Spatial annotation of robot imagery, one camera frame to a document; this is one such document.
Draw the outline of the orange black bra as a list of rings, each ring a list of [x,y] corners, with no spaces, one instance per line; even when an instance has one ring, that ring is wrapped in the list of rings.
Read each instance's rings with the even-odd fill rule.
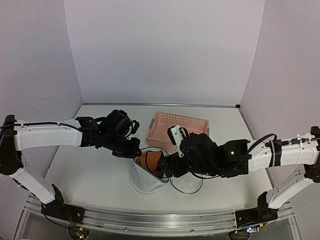
[[[154,174],[158,178],[164,177],[164,171],[159,165],[160,160],[164,157],[162,151],[147,151],[137,158],[137,163],[146,171]]]

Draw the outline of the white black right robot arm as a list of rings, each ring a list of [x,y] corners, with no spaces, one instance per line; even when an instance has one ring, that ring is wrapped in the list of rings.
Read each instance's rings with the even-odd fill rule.
[[[309,133],[279,139],[270,133],[258,140],[230,140],[217,145],[205,133],[188,133],[179,125],[167,130],[177,152],[160,158],[164,174],[179,178],[187,173],[209,180],[233,178],[261,169],[295,166],[283,182],[263,192],[257,207],[235,211],[235,228],[255,227],[278,218],[279,208],[294,195],[320,181],[320,128]]]

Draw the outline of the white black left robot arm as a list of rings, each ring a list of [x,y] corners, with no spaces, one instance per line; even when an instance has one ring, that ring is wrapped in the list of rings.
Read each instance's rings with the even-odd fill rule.
[[[68,204],[58,186],[45,180],[61,146],[104,148],[118,158],[139,157],[140,124],[123,110],[103,117],[78,116],[62,121],[24,121],[9,114],[0,126],[0,173],[13,179],[41,203],[45,217],[80,224],[85,209]]]

